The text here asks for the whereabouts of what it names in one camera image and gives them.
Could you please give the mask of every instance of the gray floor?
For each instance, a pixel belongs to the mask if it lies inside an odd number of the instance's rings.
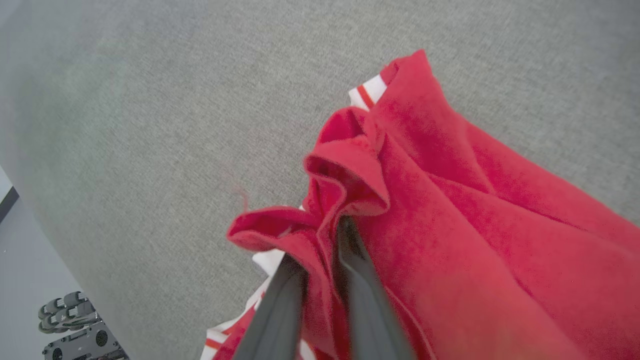
[[[451,106],[640,224],[637,0],[22,0],[0,164],[136,360],[194,359],[263,280],[225,239],[299,206],[346,92],[425,48]]]
[[[38,331],[38,307],[81,288],[22,200],[0,223],[0,289],[0,359],[42,359],[63,335]]]

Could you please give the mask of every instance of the red towel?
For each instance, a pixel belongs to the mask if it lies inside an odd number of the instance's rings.
[[[640,229],[457,114],[424,51],[380,76],[383,93],[358,89],[371,109],[335,113],[305,158],[306,211],[252,211],[228,231],[308,270],[318,358],[349,358],[332,264],[350,214],[420,359],[639,359]]]

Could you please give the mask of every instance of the black wheel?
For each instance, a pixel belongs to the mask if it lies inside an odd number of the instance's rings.
[[[53,329],[54,327],[56,327],[55,321],[56,315],[47,315],[47,317],[42,319],[42,321],[40,322],[40,327],[45,330]]]
[[[42,320],[47,317],[47,313],[44,312],[44,306],[40,306],[38,309],[38,319]]]
[[[65,295],[65,306],[68,308],[74,307],[78,304],[80,304],[81,302],[85,302],[86,299],[78,299],[78,294],[80,294],[80,291],[75,291],[73,293],[68,293]]]
[[[69,319],[69,310],[61,309],[55,315],[52,316],[57,323],[60,325],[64,325],[68,322]]]
[[[47,314],[55,314],[61,309],[61,307],[58,307],[58,300],[60,300],[60,298],[53,299],[45,305],[45,312]]]
[[[39,323],[38,324],[38,331],[44,332],[45,334],[53,334],[54,329],[43,329],[42,328],[42,323]]]

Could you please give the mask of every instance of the fabric fold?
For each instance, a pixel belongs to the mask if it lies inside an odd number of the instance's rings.
[[[349,95],[304,159],[305,210],[252,211],[228,232],[307,269],[302,336],[318,359],[350,358],[334,274],[343,214],[420,358],[640,357],[635,225],[456,113],[424,51]]]

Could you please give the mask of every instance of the red stripe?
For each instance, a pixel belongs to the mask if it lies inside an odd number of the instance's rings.
[[[238,328],[238,323],[240,322],[240,320],[236,321],[233,325],[231,325],[227,330],[222,330],[222,333],[224,335],[231,335],[232,332],[234,332],[237,328]]]
[[[206,347],[211,347],[214,348],[216,350],[220,349],[220,345],[222,345],[221,343],[218,343],[217,341],[214,341],[212,339],[207,338],[207,341],[205,341],[204,345]]]
[[[367,105],[369,109],[371,109],[375,105],[373,101],[371,101],[369,94],[367,94],[367,90],[365,90],[364,85],[358,86],[358,93],[360,94],[360,97],[364,101],[364,104]]]

